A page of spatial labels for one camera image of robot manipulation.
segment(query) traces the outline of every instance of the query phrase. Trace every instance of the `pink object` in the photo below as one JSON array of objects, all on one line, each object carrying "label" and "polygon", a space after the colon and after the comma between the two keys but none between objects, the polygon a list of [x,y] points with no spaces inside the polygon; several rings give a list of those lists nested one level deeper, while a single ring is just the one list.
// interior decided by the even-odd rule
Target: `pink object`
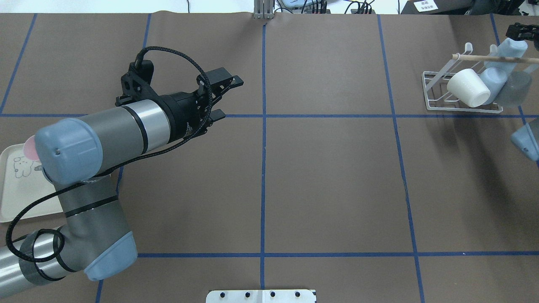
[{"label": "pink object", "polygon": [[39,161],[39,156],[36,150],[36,136],[35,135],[28,138],[28,140],[24,143],[23,154],[25,157],[27,157],[28,159],[32,161]]}]

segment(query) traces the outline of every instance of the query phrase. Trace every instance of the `paper label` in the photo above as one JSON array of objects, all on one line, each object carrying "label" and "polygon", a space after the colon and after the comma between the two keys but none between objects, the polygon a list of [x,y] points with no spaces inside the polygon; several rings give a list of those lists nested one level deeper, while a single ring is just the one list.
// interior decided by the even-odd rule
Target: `paper label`
[{"label": "paper label", "polygon": [[438,9],[434,0],[417,1],[414,2],[413,5],[416,6],[418,12],[433,11]]}]

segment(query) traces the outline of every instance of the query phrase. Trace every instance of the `metal plate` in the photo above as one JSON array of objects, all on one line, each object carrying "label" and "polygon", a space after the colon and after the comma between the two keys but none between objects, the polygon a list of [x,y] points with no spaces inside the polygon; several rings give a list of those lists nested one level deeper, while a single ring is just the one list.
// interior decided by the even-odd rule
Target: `metal plate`
[{"label": "metal plate", "polygon": [[206,303],[316,303],[315,290],[211,291]]}]

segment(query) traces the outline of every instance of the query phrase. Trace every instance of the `cable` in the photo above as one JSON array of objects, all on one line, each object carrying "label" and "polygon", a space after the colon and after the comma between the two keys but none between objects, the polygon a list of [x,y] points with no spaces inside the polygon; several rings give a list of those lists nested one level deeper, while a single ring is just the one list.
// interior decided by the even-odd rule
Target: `cable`
[{"label": "cable", "polygon": [[372,5],[371,5],[371,4],[372,4],[374,1],[376,1],[376,0],[372,0],[371,2],[369,2],[369,6],[370,6],[369,14],[372,13]]},{"label": "cable", "polygon": [[359,11],[357,11],[356,13],[361,13],[361,14],[364,14],[364,15],[368,15],[370,14],[370,11],[372,11],[372,6],[370,5],[370,3],[367,3],[367,0],[364,0],[363,1],[363,4],[361,5],[361,8]]},{"label": "cable", "polygon": [[[204,116],[204,118],[202,119],[201,124],[198,127],[198,129],[194,133],[192,133],[191,135],[185,137],[180,143],[177,143],[177,144],[175,144],[175,145],[173,145],[173,146],[171,146],[171,147],[169,147],[167,149],[157,151],[155,153],[145,154],[145,155],[135,157],[135,158],[133,158],[131,160],[125,161],[124,163],[120,163],[120,164],[118,164],[116,166],[113,166],[113,167],[107,169],[106,171],[102,172],[101,174],[96,175],[95,177],[109,175],[110,173],[112,173],[113,171],[117,170],[118,168],[120,168],[120,167],[122,167],[124,165],[127,165],[129,163],[133,163],[133,162],[138,161],[138,160],[147,159],[147,158],[150,158],[150,157],[155,157],[155,156],[158,156],[158,155],[168,153],[169,151],[171,151],[173,149],[176,149],[176,148],[186,144],[187,142],[189,142],[189,140],[193,139],[202,130],[202,128],[206,125],[208,119],[210,118],[211,109],[213,107],[213,100],[212,100],[213,93],[211,91],[210,80],[208,79],[208,75],[204,72],[204,70],[193,59],[191,59],[186,54],[184,54],[182,52],[179,52],[179,51],[176,51],[176,50],[173,50],[173,49],[168,49],[166,47],[160,47],[160,46],[148,46],[148,47],[143,48],[137,54],[137,56],[135,58],[135,69],[140,68],[142,60],[144,59],[144,55],[148,51],[162,51],[162,52],[169,52],[169,53],[176,54],[176,55],[186,59],[187,61],[189,61],[189,63],[191,63],[200,72],[200,74],[202,76],[202,79],[204,80],[204,87],[206,88],[207,94],[208,94],[208,106],[206,108],[207,113]],[[42,203],[44,201],[47,201],[50,198],[54,198],[54,197],[59,196],[59,195],[65,193],[65,192],[68,192],[68,191],[73,190],[75,188],[81,187],[84,184],[85,183],[76,183],[76,184],[74,184],[72,186],[69,186],[69,187],[66,187],[64,189],[58,190],[58,191],[56,191],[56,192],[54,192],[52,194],[49,194],[49,195],[47,195],[45,197],[42,197],[42,198],[34,201],[33,203],[31,203],[30,205],[25,207],[13,219],[13,221],[11,221],[11,223],[9,224],[8,229],[6,231],[5,243],[6,243],[6,246],[8,247],[8,249],[9,249],[9,251],[11,253],[13,253],[15,256],[19,257],[20,259],[23,259],[23,260],[26,260],[26,261],[29,261],[29,262],[34,262],[34,263],[47,262],[49,260],[52,260],[52,259],[56,258],[56,256],[58,256],[60,254],[60,252],[62,251],[62,249],[64,248],[64,245],[65,245],[65,238],[64,238],[64,235],[61,232],[59,232],[57,230],[53,230],[53,229],[41,229],[41,230],[39,230],[38,235],[42,234],[42,233],[50,233],[50,234],[56,235],[58,237],[60,243],[58,245],[58,250],[54,251],[50,256],[47,256],[47,257],[44,257],[44,258],[34,258],[33,256],[29,256],[29,255],[27,255],[27,254],[23,253],[22,251],[15,248],[15,246],[13,244],[14,241],[12,239],[13,238],[13,229],[15,228],[17,223],[20,221],[20,219],[24,215],[26,215],[26,213],[29,210],[31,210],[32,208],[34,208],[36,205],[38,205],[38,204],[40,204],[40,203]]]},{"label": "cable", "polygon": [[54,198],[56,196],[59,196],[65,192],[68,192],[72,189],[75,189],[77,187],[81,187],[83,186],[84,183],[76,183],[70,187],[66,187],[64,189],[60,189],[50,195],[47,195],[43,198],[40,198],[36,201],[34,201],[32,204],[28,205],[27,207],[25,207],[22,211],[20,211],[20,213],[13,219],[13,221],[11,221],[11,223],[9,223],[9,226],[8,226],[8,230],[6,231],[5,233],[5,244],[6,246],[8,247],[9,251],[11,253],[13,253],[15,256],[25,260],[25,261],[28,261],[28,262],[34,262],[34,263],[38,263],[38,262],[47,262],[49,260],[52,260],[54,258],[56,258],[56,256],[58,256],[60,254],[60,252],[62,251],[62,249],[64,248],[64,244],[65,244],[65,238],[64,238],[64,235],[62,235],[61,232],[57,231],[57,230],[54,230],[54,229],[42,229],[42,230],[39,230],[38,232],[39,233],[51,233],[53,235],[56,235],[58,237],[58,239],[60,240],[60,243],[58,245],[58,250],[57,251],[54,251],[52,253],[52,255],[50,256],[47,256],[45,258],[34,258],[33,256],[29,256],[25,253],[23,253],[22,251],[18,250],[15,248],[15,245],[13,244],[14,242],[16,241],[13,241],[13,229],[15,228],[15,225],[17,225],[17,223],[20,221],[20,219],[26,215],[26,213],[31,210],[32,208],[34,208],[36,205],[42,203],[42,202],[45,202],[47,201],[48,199],[50,198]]},{"label": "cable", "polygon": [[278,10],[285,10],[285,11],[287,11],[289,13],[293,13],[291,10],[285,9],[285,8],[277,8],[277,9],[275,9],[275,11],[278,11]]},{"label": "cable", "polygon": [[309,0],[305,0],[305,2],[303,3],[303,7],[301,8],[301,13],[303,13],[303,11],[305,9],[305,5],[307,5],[307,1],[309,1]]},{"label": "cable", "polygon": [[352,6],[352,4],[354,4],[354,3],[357,3],[357,10],[358,10],[358,11],[360,10],[361,3],[359,3],[359,1],[352,1],[352,2],[350,2],[350,4],[348,4],[348,6],[346,7],[346,10],[344,11],[345,14],[348,12],[348,9],[350,8],[350,6]]}]

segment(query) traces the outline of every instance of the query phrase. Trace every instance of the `white wire rack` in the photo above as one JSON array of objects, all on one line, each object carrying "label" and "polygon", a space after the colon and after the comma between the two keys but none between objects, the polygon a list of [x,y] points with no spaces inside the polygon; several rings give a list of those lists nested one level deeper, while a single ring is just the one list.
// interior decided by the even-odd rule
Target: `white wire rack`
[{"label": "white wire rack", "polygon": [[[464,45],[463,55],[470,55],[473,52],[473,46],[470,42]],[[497,54],[497,46],[490,46],[489,56]],[[479,113],[501,113],[503,108],[496,104],[491,103],[487,105],[481,105],[478,107],[470,107],[460,101],[457,97],[453,96],[447,90],[447,82],[456,74],[457,68],[461,65],[462,59],[460,54],[458,59],[449,60],[444,67],[438,72],[423,72],[423,93],[425,95],[425,105],[429,111],[455,111],[455,112],[479,112]],[[471,69],[480,74],[485,65],[483,61],[475,63]]]}]

